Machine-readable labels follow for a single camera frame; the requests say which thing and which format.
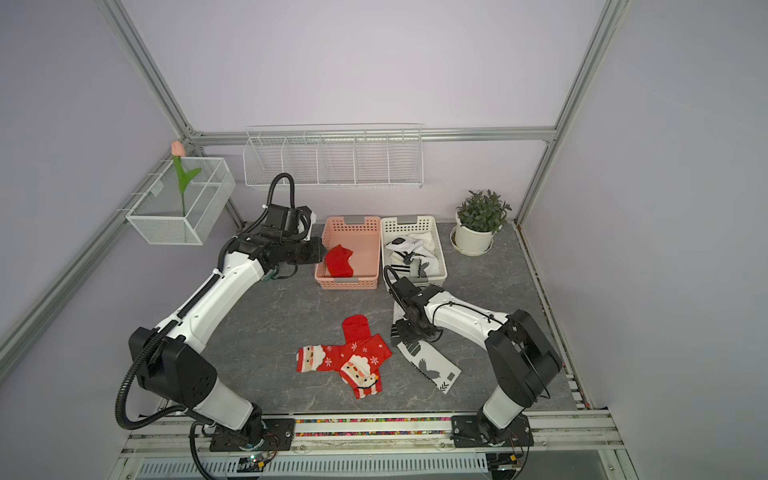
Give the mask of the red fuzzy sock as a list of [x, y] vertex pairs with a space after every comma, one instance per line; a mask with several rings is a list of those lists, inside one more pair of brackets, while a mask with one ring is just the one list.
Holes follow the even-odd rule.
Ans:
[[324, 259], [328, 275], [332, 278], [353, 277], [354, 269], [350, 263], [352, 255], [353, 251], [342, 245], [329, 250]]

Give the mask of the white sock grey bird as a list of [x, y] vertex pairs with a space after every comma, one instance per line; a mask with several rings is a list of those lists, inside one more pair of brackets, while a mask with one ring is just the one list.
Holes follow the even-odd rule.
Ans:
[[425, 340], [399, 342], [397, 349], [438, 391], [447, 394], [461, 369]]

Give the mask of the white black striped sock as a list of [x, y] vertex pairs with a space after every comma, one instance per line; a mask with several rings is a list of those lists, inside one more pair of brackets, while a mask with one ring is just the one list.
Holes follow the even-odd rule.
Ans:
[[440, 263], [436, 255], [436, 247], [429, 234], [411, 233], [413, 238], [421, 239], [424, 246], [419, 249], [420, 255], [402, 259], [399, 255], [385, 248], [389, 253], [390, 265], [399, 274], [408, 274], [415, 278], [430, 278], [440, 274]]

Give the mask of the red santa sock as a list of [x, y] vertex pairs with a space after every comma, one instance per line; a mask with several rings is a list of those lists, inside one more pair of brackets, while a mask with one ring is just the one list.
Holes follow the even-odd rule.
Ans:
[[356, 346], [356, 343], [304, 346], [296, 354], [296, 371], [339, 371], [350, 359]]
[[350, 386], [356, 399], [382, 392], [380, 368], [392, 352], [380, 335], [363, 341], [340, 367], [342, 380]]

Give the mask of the white sock hexagon patch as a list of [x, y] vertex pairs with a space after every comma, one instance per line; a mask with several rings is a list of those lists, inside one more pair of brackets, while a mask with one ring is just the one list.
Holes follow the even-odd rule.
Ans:
[[402, 259], [406, 259], [420, 255], [419, 249], [423, 246], [424, 242], [421, 239], [416, 239], [405, 235], [395, 237], [385, 245], [385, 248], [391, 252], [396, 253]]

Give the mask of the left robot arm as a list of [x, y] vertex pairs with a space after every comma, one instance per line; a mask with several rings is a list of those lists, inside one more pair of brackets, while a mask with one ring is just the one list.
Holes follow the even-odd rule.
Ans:
[[[140, 327], [130, 336], [132, 364], [120, 383], [114, 407], [122, 429], [142, 429], [181, 413], [233, 437], [238, 448], [256, 449], [264, 442], [267, 428], [261, 408], [225, 385], [203, 352], [229, 311], [254, 285], [286, 279], [281, 271], [284, 267], [296, 272], [302, 265], [316, 265], [324, 259], [325, 247], [312, 233], [312, 210], [294, 199], [286, 206], [275, 203], [281, 181], [291, 193], [296, 191], [291, 174], [276, 175], [261, 215], [222, 247], [208, 279], [156, 327]], [[170, 401], [170, 406], [131, 419], [127, 400], [133, 385]]]

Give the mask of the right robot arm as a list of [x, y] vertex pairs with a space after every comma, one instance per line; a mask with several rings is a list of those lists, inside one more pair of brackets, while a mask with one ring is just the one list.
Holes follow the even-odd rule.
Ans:
[[402, 316], [392, 323], [391, 340], [406, 360], [439, 391], [448, 392], [461, 374], [433, 343], [452, 331], [487, 354], [497, 386], [472, 415], [451, 417], [451, 436], [458, 448], [530, 447], [534, 444], [524, 411], [550, 396], [548, 386], [563, 362], [533, 317], [482, 309], [443, 288], [416, 286], [393, 267], [384, 268], [387, 290]]

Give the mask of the pink plastic basket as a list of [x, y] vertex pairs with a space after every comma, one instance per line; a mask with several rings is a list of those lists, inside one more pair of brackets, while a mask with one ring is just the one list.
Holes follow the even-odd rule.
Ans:
[[326, 220], [322, 244], [325, 258], [314, 278], [324, 290], [375, 290], [381, 268], [381, 219], [334, 216]]

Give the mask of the white plastic basket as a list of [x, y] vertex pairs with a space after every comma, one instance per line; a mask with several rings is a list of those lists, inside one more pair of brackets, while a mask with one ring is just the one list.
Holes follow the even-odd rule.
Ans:
[[385, 217], [380, 220], [381, 264], [416, 286], [442, 287], [447, 267], [432, 216]]

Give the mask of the red penguin sock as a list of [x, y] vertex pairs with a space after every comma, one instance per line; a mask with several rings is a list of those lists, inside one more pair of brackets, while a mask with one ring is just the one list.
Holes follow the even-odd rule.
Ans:
[[369, 320], [364, 315], [353, 315], [342, 322], [346, 344], [357, 344], [372, 337]]

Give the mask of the potted green plant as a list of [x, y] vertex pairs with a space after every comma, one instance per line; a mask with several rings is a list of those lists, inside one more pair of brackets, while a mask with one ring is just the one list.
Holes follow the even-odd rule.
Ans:
[[511, 204], [494, 191], [469, 191], [469, 196], [455, 212], [454, 247], [465, 256], [476, 257], [487, 253], [495, 235], [507, 223], [510, 211]]

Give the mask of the artificial pink tulip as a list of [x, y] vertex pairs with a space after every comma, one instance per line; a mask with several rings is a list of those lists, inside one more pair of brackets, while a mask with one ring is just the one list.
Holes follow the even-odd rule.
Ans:
[[182, 162], [182, 158], [186, 156], [186, 150], [180, 141], [174, 141], [171, 144], [171, 155], [172, 155], [172, 163], [173, 163], [175, 172], [177, 174], [178, 191], [181, 199], [182, 215], [186, 216], [187, 208], [186, 208], [185, 192], [188, 185], [195, 179], [197, 175], [200, 174], [201, 168], [194, 168], [191, 170], [185, 169]]

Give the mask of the white mesh wall box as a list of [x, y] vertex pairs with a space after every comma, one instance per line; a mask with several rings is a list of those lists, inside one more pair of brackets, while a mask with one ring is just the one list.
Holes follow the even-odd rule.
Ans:
[[234, 188], [221, 157], [173, 158], [128, 210], [126, 220], [151, 245], [201, 246]]

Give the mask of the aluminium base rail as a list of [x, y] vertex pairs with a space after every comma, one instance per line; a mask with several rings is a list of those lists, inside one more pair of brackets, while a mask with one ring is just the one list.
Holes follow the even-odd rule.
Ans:
[[482, 443], [472, 412], [266, 415], [263, 448], [292, 454], [622, 450], [625, 445], [606, 410], [526, 411], [505, 441]]

